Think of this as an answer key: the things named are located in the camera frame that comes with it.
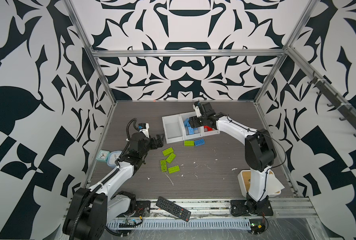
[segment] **green lego brick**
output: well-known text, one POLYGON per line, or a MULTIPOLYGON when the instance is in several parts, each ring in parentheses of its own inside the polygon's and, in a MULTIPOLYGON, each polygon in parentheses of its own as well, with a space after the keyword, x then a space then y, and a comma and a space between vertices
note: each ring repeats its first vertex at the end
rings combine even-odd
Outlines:
POLYGON ((166 162, 171 163, 175 159, 176 155, 174 153, 170 154, 170 156, 166 159, 166 162))
POLYGON ((161 160, 161 171, 162 172, 166 172, 167 171, 166 160, 161 160))
POLYGON ((194 141, 185 141, 186 147, 194 147, 194 141))
POLYGON ((163 152, 163 155, 164 155, 164 156, 167 156, 167 155, 169 155, 170 153, 174 152, 174 150, 173 150, 172 147, 169 147, 168 149, 163 150, 162 152, 163 152))
POLYGON ((174 166, 174 167, 169 167, 169 173, 173 173, 173 172, 179 172, 180 169, 179 169, 179 166, 174 166))

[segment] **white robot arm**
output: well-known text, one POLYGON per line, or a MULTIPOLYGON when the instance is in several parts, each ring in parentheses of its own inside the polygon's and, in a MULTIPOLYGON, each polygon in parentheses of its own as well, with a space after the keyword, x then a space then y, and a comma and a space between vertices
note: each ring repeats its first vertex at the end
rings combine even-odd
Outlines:
POLYGON ((81 240, 98 240, 106 223, 120 214, 132 215, 136 209, 134 194, 121 191, 113 196, 119 187, 145 164, 147 153, 151 149, 163 147, 164 136, 149 137, 149 124, 135 126, 132 119, 126 127, 127 143, 121 155, 115 161, 117 167, 95 185, 88 189, 80 188, 73 195, 68 214, 62 228, 64 234, 81 240), (130 137, 128 128, 133 123, 136 133, 130 137))
POLYGON ((249 213, 259 212, 268 202, 267 174, 276 157, 268 131, 249 128, 233 121, 224 113, 215 113, 210 103, 201 104, 197 101, 193 104, 193 108, 197 116, 189 119, 192 128, 209 126, 229 134, 245 145, 245 160, 251 169, 246 209, 249 213))

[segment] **black and white patterned wall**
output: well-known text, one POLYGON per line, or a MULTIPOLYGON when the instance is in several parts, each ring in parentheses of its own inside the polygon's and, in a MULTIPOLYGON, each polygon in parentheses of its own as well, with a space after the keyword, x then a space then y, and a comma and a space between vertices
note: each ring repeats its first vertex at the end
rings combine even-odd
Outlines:
POLYGON ((116 99, 253 100, 275 56, 101 58, 116 99))
MULTIPOLYGON (((356 108, 356 0, 322 0, 295 48, 356 108)), ((356 131, 308 81, 287 57, 260 106, 300 195, 330 236, 356 240, 356 131)))
POLYGON ((0 1, 0 239, 54 239, 110 107, 63 2, 0 1))
MULTIPOLYGON (((96 50, 177 50, 282 48, 307 1, 73 3, 96 50)), ((107 58, 101 59, 101 65, 116 99, 252 100, 275 62, 273 58, 107 58)))

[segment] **mounting plate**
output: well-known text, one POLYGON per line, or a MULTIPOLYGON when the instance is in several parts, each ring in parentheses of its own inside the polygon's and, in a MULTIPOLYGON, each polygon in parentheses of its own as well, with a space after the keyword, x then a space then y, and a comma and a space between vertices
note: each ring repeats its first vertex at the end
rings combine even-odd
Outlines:
POLYGON ((230 201, 231 215, 233 215, 233 216, 252 216, 252 215, 262 216, 262 213, 264 213, 265 216, 274 215, 273 209, 272 209, 269 201, 267 201, 263 207, 256 210, 253 214, 250 214, 248 212, 247 206, 245 205, 246 201, 247 200, 231 200, 230 201))

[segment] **lego brick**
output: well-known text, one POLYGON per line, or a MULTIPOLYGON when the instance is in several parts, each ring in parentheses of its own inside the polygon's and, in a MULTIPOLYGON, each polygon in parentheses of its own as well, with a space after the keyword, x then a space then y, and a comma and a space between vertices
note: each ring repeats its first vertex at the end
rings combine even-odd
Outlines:
POLYGON ((186 120, 183 122, 183 125, 184 125, 185 127, 189 127, 189 126, 190 126, 190 124, 189 124, 189 119, 188 119, 188 118, 186 118, 186 120))
POLYGON ((161 171, 162 172, 166 172, 167 171, 166 160, 161 160, 161 171))
POLYGON ((178 165, 177 165, 177 166, 174 166, 174 167, 169 167, 168 170, 169 170, 169 174, 174 173, 174 172, 179 172, 179 171, 180 171, 178 165))
POLYGON ((213 130, 213 129, 212 129, 211 127, 209 127, 209 126, 203 126, 203 127, 207 129, 207 132, 213 130))
POLYGON ((189 130, 189 134, 194 134, 194 129, 192 129, 190 126, 187 127, 187 129, 189 130))
POLYGON ((168 149, 162 151, 164 156, 167 156, 167 155, 169 155, 169 154, 171 154, 173 152, 174 152, 174 150, 173 150, 172 147, 169 147, 168 149))
POLYGON ((170 154, 170 156, 166 159, 166 162, 171 163, 175 159, 176 155, 174 153, 170 154))
POLYGON ((194 144, 196 147, 200 146, 200 145, 204 145, 204 140, 203 139, 199 139, 194 141, 194 144))
POLYGON ((186 147, 193 147, 194 146, 194 141, 185 141, 185 146, 186 147))

